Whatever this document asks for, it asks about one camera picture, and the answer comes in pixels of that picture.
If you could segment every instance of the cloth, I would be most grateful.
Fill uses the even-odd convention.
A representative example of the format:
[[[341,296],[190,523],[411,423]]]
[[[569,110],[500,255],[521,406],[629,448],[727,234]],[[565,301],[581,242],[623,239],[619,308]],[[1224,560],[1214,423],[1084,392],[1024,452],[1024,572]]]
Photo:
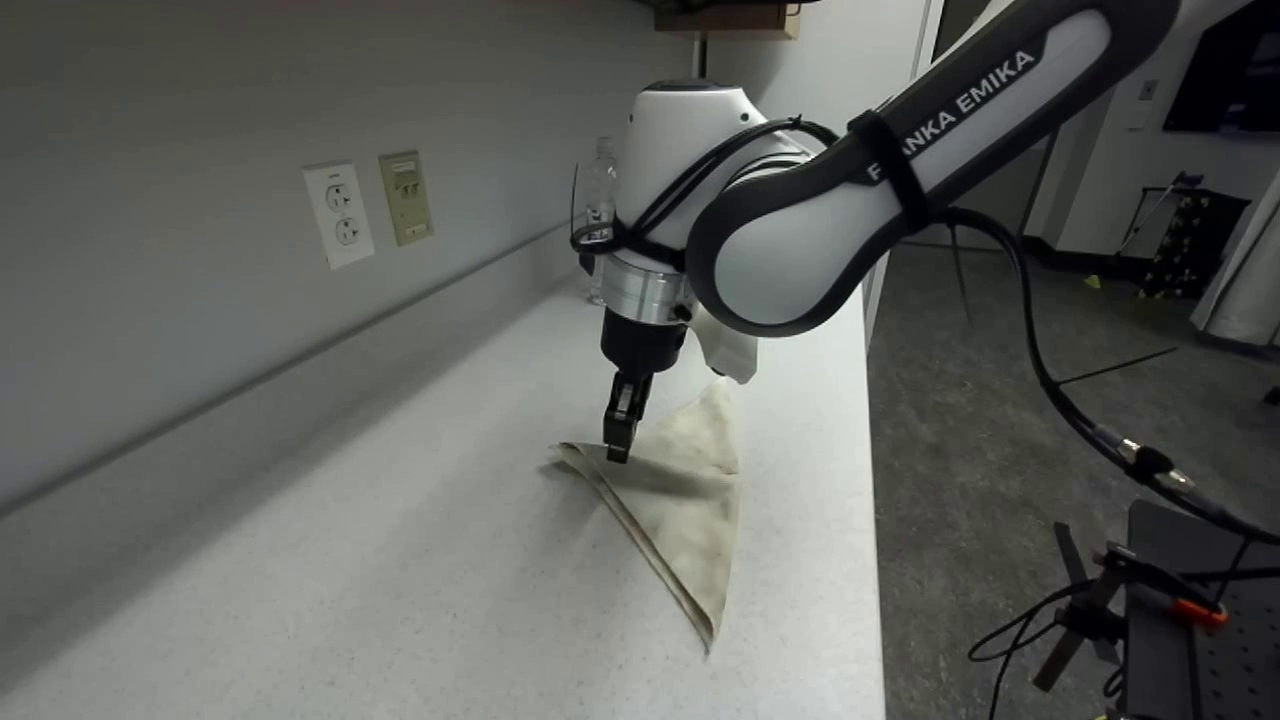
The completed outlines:
[[[587,479],[623,523],[647,566],[671,591],[703,646],[713,646],[735,544],[735,384],[713,379],[703,396],[651,423],[629,462],[602,445],[565,445],[562,468]]]

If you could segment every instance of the gray floor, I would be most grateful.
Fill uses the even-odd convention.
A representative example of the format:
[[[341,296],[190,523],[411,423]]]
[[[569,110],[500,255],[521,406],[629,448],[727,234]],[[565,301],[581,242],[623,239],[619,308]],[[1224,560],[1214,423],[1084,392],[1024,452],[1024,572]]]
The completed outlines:
[[[1052,519],[1102,546],[1126,541],[1126,508],[1142,496],[1038,392],[1005,255],[963,251],[963,273],[970,317],[953,255],[901,246],[872,342],[892,720],[986,715],[991,668],[972,668],[963,646],[1065,585]],[[1102,423],[1173,452],[1231,508],[1280,523],[1280,412],[1260,405],[1280,363],[1201,342],[1191,304],[1143,304],[1128,284],[1095,291],[1038,273],[1038,296],[1055,377],[1182,348],[1071,396]],[[1055,696],[1039,696],[1028,684],[1039,656],[1018,659],[1002,715],[1084,720],[1104,709],[1104,663],[1079,656]]]

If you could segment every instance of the wall outlet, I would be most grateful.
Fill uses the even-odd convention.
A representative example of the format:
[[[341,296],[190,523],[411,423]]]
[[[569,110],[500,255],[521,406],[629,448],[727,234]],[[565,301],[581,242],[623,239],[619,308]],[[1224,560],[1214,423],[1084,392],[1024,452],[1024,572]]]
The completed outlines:
[[[319,227],[328,268],[348,268],[374,255],[378,242],[359,198],[355,165],[305,166],[305,183],[313,194],[313,216]]]
[[[382,154],[386,166],[386,194],[392,212],[395,242],[411,242],[431,234],[424,165],[418,153]]]

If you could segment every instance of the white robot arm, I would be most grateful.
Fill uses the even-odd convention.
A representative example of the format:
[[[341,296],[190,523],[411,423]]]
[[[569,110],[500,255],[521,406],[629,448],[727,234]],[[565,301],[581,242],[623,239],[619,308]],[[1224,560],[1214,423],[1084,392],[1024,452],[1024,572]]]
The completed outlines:
[[[647,384],[691,308],[748,335],[825,324],[935,208],[1126,81],[1182,0],[1018,0],[929,74],[831,135],[770,125],[740,88],[642,91],[606,242],[576,242],[606,291],[606,412],[629,461]]]

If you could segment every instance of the white countertop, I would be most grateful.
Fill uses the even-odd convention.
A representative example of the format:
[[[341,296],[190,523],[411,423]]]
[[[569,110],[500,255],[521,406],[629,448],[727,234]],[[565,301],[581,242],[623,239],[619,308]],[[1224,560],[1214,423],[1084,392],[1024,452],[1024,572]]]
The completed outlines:
[[[859,301],[762,353],[713,656],[598,502],[602,308],[555,291],[279,461],[230,523],[0,688],[20,720],[885,715]],[[695,338],[651,416],[700,384]]]

